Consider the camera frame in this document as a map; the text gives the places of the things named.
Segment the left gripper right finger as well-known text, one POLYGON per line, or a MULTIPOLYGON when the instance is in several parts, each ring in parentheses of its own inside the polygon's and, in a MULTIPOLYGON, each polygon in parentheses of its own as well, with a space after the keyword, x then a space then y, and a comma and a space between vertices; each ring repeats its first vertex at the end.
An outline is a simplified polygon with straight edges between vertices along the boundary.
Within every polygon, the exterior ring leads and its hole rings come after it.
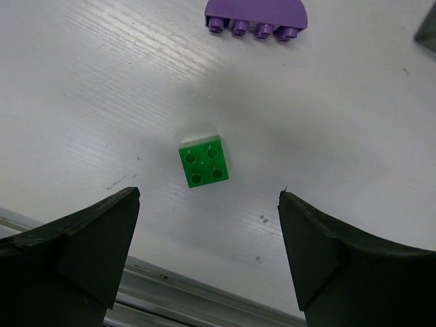
POLYGON ((435 252, 395 243, 282 191, 279 220, 308 326, 434 326, 435 252))

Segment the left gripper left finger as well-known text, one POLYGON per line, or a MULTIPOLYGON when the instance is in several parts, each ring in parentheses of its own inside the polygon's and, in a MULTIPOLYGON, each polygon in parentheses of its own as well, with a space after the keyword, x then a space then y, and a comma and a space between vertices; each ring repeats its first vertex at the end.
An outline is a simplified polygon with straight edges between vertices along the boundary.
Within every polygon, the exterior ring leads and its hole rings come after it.
POLYGON ((2 326, 102 326, 134 235, 140 191, 1 239, 2 326))

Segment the green square lego brick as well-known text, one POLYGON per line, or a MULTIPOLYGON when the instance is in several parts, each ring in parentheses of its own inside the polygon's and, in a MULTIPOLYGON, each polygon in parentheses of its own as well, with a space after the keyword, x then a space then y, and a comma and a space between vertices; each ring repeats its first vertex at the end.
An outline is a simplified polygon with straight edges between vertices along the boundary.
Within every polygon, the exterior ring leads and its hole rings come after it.
POLYGON ((183 142, 178 153, 190 189, 229 179, 223 145, 218 135, 183 142))

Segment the purple lego brick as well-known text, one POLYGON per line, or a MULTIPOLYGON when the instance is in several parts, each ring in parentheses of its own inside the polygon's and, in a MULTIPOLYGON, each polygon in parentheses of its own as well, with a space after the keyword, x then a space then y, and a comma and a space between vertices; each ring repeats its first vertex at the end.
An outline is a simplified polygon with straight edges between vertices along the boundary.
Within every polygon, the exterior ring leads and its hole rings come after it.
POLYGON ((229 30, 234 37, 252 33, 258 40, 290 42, 308 26, 301 0, 209 0, 204 10, 210 33, 229 30))

